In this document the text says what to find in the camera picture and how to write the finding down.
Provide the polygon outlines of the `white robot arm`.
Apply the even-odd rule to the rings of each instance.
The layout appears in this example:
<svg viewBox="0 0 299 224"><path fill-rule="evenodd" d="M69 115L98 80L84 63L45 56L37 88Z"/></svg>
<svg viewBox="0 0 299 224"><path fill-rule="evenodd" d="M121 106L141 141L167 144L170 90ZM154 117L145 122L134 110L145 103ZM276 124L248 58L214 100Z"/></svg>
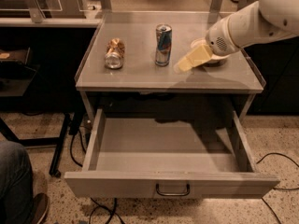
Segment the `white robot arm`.
<svg viewBox="0 0 299 224"><path fill-rule="evenodd" d="M192 47L175 65L188 72L214 56L225 57L255 44L299 36L299 0L257 0L214 23L205 41Z"/></svg>

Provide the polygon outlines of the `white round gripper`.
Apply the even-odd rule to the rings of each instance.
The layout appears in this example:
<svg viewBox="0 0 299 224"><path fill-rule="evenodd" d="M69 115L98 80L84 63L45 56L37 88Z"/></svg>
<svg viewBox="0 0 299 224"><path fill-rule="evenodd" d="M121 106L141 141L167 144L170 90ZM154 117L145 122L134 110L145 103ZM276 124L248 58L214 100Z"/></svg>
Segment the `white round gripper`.
<svg viewBox="0 0 299 224"><path fill-rule="evenodd" d="M238 52L240 47L235 40L237 32L234 31L233 21L231 17L226 17L213 24L206 32L206 44L191 49L174 65L174 70L178 73L188 72L209 62L213 53L226 56Z"/></svg>

